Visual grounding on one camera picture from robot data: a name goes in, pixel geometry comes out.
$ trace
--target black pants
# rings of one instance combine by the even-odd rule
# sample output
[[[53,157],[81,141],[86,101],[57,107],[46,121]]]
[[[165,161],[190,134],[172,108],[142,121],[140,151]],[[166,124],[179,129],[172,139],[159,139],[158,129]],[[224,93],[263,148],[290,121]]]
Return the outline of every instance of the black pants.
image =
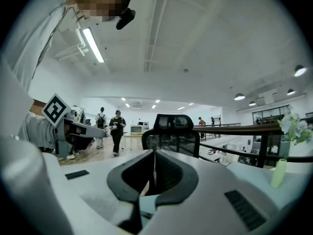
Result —
[[[119,132],[111,132],[111,136],[113,138],[113,143],[114,143],[114,148],[113,148],[113,152],[118,153],[119,151],[119,143],[121,141],[121,138],[123,136],[123,133],[119,133]]]

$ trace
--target person in red shirt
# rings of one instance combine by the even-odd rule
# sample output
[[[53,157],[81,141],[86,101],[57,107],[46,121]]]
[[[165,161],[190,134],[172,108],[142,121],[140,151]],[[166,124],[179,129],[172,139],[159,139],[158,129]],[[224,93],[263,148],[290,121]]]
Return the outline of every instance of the person in red shirt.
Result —
[[[201,117],[199,117],[198,120],[199,120],[199,125],[204,125],[205,126],[205,122],[204,122],[204,120]],[[204,138],[204,133],[201,133],[201,138],[202,139]]]

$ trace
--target black t-shirt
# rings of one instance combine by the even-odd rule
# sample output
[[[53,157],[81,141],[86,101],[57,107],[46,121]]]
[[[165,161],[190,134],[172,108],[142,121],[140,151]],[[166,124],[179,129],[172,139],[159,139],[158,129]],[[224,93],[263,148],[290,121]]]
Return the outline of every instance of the black t-shirt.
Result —
[[[113,117],[111,119],[111,121],[110,121],[110,126],[116,125],[117,129],[111,130],[111,132],[119,132],[119,133],[123,134],[124,127],[121,125],[121,123],[126,125],[126,122],[125,122],[124,118],[122,118],[122,117],[119,117],[119,118]]]

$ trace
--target headset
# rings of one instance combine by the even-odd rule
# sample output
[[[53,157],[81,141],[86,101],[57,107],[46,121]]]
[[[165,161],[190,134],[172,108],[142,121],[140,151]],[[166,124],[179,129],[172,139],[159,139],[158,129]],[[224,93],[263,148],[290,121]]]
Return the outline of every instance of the headset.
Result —
[[[136,16],[136,12],[134,10],[131,10],[130,8],[128,8],[128,5],[130,3],[131,0],[123,0],[125,5],[126,5],[126,9],[121,13],[121,15],[119,15],[119,20],[116,24],[116,29],[121,30],[122,28],[124,28],[126,25],[128,25],[132,20],[134,20],[135,16]]]

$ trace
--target sleeve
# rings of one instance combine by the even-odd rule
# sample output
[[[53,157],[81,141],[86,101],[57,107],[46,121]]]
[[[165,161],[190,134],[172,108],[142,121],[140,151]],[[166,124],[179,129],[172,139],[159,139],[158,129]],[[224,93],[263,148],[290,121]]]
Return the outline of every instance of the sleeve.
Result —
[[[113,125],[114,125],[113,118],[111,118],[109,126],[113,126]]]
[[[45,117],[29,112],[25,118],[25,125],[31,143],[37,147],[55,148],[54,127]]]

